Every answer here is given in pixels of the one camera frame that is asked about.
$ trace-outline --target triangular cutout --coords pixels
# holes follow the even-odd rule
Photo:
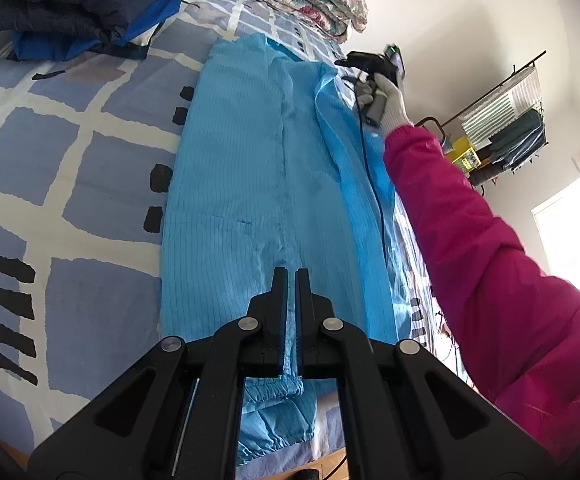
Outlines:
[[[155,376],[154,370],[141,373],[124,391],[97,413],[94,423],[118,436],[130,435]]]
[[[488,425],[488,417],[464,399],[440,375],[428,372],[426,382],[454,439],[461,440]]]

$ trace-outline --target black metal rod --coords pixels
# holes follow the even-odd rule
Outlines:
[[[508,81],[510,81],[519,72],[523,72],[523,70],[525,70],[529,66],[534,65],[535,62],[537,62],[537,60],[541,59],[546,54],[548,54],[548,51],[547,50],[544,50],[541,54],[539,54],[537,57],[535,57],[531,62],[523,65],[519,70],[516,70],[515,72],[513,72],[512,75],[509,78],[504,79],[500,84],[498,84],[497,86],[495,86],[492,90],[489,90],[484,95],[482,95],[481,97],[479,97],[476,101],[474,101],[474,102],[470,103],[469,105],[467,105],[467,107],[465,107],[463,110],[461,110],[457,115],[455,115],[451,119],[448,119],[445,123],[442,124],[442,126],[448,126],[448,124],[450,124],[452,121],[454,121],[457,117],[459,117],[461,114],[463,114],[466,110],[469,110],[475,104],[477,104],[479,101],[481,101],[482,99],[485,99],[490,94],[492,94],[495,90],[501,88],[503,85],[505,85]]]

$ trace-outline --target blue garment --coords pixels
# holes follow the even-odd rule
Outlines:
[[[132,38],[161,23],[179,12],[181,0],[155,0],[128,27],[120,40],[114,45],[124,46]],[[82,52],[101,44],[98,39],[82,40],[61,32],[19,32],[10,31],[12,49],[17,59],[49,59],[67,61]]]
[[[270,288],[275,266],[291,273],[285,375],[246,382],[240,463],[311,439],[316,399],[333,388],[296,376],[295,270],[306,267],[312,291],[370,337],[395,343],[410,334],[403,289],[390,287],[403,269],[382,143],[369,139],[368,155],[390,274],[358,119],[336,75],[261,34],[219,41],[182,132],[164,218],[163,335],[212,335]]]

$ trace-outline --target bed sheet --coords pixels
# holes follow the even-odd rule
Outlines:
[[[255,0],[184,0],[141,62],[0,57],[4,442],[32,452],[160,339],[161,217],[181,132],[173,116],[189,105],[214,42],[252,32],[304,59],[342,57],[336,43]],[[341,81],[339,90],[351,103]],[[412,231],[402,235],[416,252]],[[425,309],[413,310],[413,327]],[[278,456],[270,468],[340,447],[336,418],[318,420],[320,444],[288,448],[284,464]]]

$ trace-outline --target black cable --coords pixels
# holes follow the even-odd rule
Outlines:
[[[355,104],[356,104],[356,112],[359,114],[359,134],[361,135],[361,150],[364,154],[364,164],[366,166],[366,175],[368,176],[368,181],[370,182],[370,187],[372,189],[372,193],[374,193],[374,199],[376,200],[376,206],[379,208],[379,215],[381,217],[381,248],[384,250],[384,262],[385,267],[388,267],[388,256],[385,253],[385,225],[384,225],[384,212],[381,209],[381,202],[379,202],[379,194],[376,192],[374,188],[374,183],[372,182],[372,177],[370,176],[370,166],[368,165],[368,154],[366,153],[366,138],[364,137],[364,124],[361,120],[361,108],[359,107],[359,98],[358,94],[356,93],[356,87],[360,82],[359,77],[356,78],[355,84]]]
[[[343,465],[343,463],[348,459],[347,455],[344,455],[343,460],[341,462],[339,462],[339,465],[336,466],[336,468],[334,468],[332,471],[330,471],[326,476],[324,476],[323,480],[328,480],[328,478],[330,478],[332,475],[334,475],[334,473],[336,473],[339,468]]]

